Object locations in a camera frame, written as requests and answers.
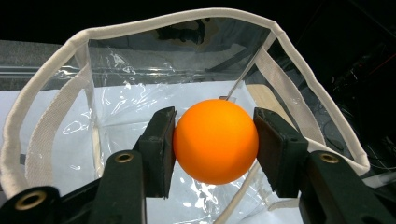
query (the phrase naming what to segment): orange ball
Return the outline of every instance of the orange ball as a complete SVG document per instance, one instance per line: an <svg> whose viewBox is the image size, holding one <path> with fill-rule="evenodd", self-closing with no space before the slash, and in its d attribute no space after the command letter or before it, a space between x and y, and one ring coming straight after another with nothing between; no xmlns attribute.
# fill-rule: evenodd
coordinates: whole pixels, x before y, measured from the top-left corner
<svg viewBox="0 0 396 224"><path fill-rule="evenodd" d="M242 107L213 99L193 105L181 116L173 146L187 174L206 184L221 185L248 171L257 157L259 136Z"/></svg>

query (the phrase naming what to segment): ping pong ball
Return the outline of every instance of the ping pong ball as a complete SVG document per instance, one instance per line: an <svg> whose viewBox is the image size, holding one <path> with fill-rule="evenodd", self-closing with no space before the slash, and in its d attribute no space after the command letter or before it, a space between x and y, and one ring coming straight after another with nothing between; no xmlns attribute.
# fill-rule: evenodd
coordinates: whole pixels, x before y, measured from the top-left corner
<svg viewBox="0 0 396 224"><path fill-rule="evenodd" d="M188 175L206 184L221 185L248 171L257 157L259 136L242 107L212 99L193 105L181 116L173 146Z"/></svg>

